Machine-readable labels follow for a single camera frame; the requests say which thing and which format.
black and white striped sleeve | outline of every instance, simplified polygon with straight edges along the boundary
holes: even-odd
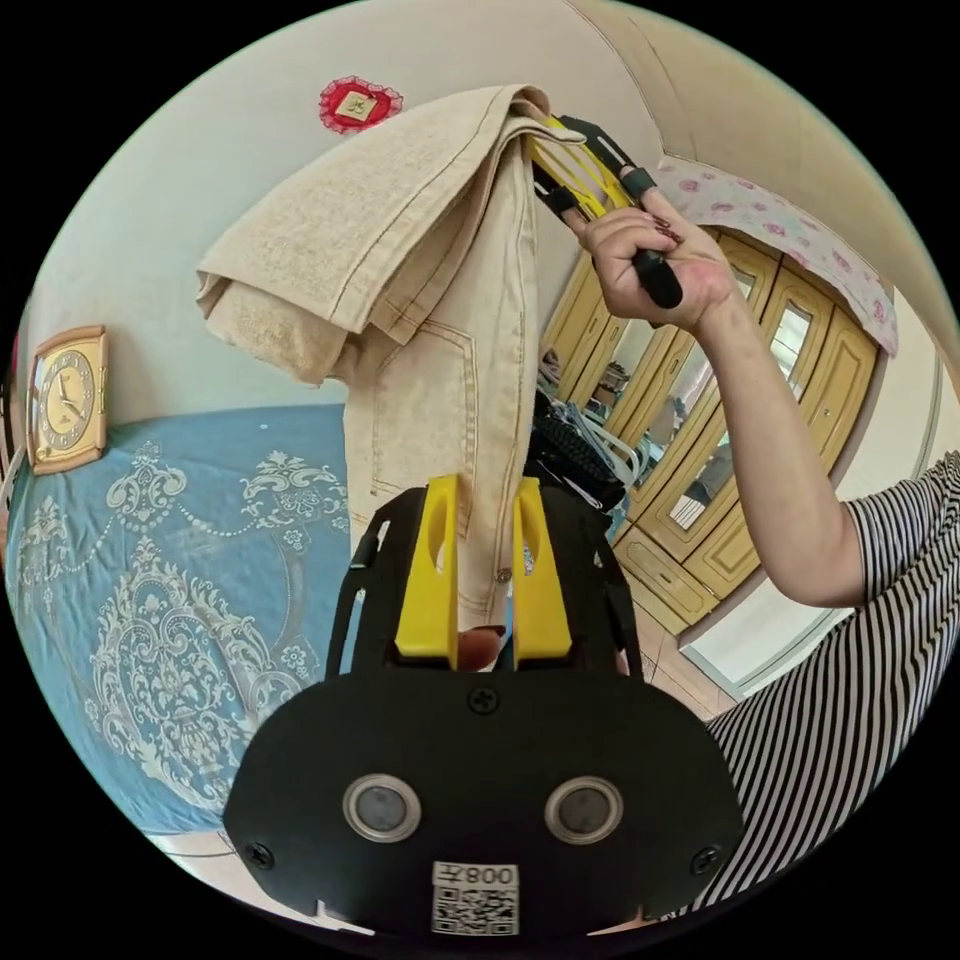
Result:
[[[868,601],[799,666],[711,721],[746,833],[687,913],[812,851],[890,769],[960,634],[960,454],[851,505]]]
[[[960,451],[916,480],[846,506],[860,540],[867,601],[888,590],[957,521]]]

camera lens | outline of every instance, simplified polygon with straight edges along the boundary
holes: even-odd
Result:
[[[354,781],[343,797],[347,823],[376,843],[397,843],[420,825],[420,801],[402,780],[371,774]]]
[[[561,784],[547,801],[550,832],[564,843],[598,843],[609,837],[623,816],[623,799],[612,783],[577,777]]]

wardrobe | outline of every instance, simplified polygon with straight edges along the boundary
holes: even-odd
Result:
[[[857,421],[878,347],[842,296],[790,257],[744,234],[709,231],[793,389],[830,471]],[[689,334],[606,310],[581,255],[544,333],[572,401],[637,452],[640,477],[614,550],[634,596],[679,636],[757,570],[716,379]]]

pink floral fabric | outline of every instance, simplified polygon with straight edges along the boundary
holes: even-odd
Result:
[[[823,224],[749,180],[691,160],[665,157],[656,180],[688,220],[742,230],[826,280],[863,329],[891,357],[897,355],[896,315],[880,277]]]

finger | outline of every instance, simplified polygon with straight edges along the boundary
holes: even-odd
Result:
[[[457,638],[457,669],[466,673],[483,670],[500,655],[503,627],[464,630]]]
[[[647,213],[652,213],[655,217],[669,220],[671,224],[674,224],[674,229],[683,227],[685,222],[683,215],[680,214],[674,205],[660,192],[658,187],[651,187],[647,190],[640,198],[640,202],[643,204],[643,209],[646,210]]]
[[[656,227],[624,226],[607,233],[601,242],[592,248],[597,270],[605,279],[615,283],[640,250],[654,250],[669,254],[677,249],[672,237],[660,233]]]
[[[589,225],[587,218],[575,207],[564,211],[560,215],[560,218],[573,231],[573,235],[582,243]]]
[[[620,227],[633,224],[634,226],[653,226],[657,222],[656,217],[646,210],[640,210],[637,207],[620,207],[617,210],[611,210],[596,220],[591,220],[582,229],[583,236],[591,244],[598,242],[597,238],[606,236],[608,233]]]
[[[630,217],[614,218],[610,213],[601,220],[595,220],[587,227],[580,242],[587,250],[596,252],[610,237],[627,229],[665,231],[667,234],[672,232],[671,228],[658,223],[651,214],[634,210]]]

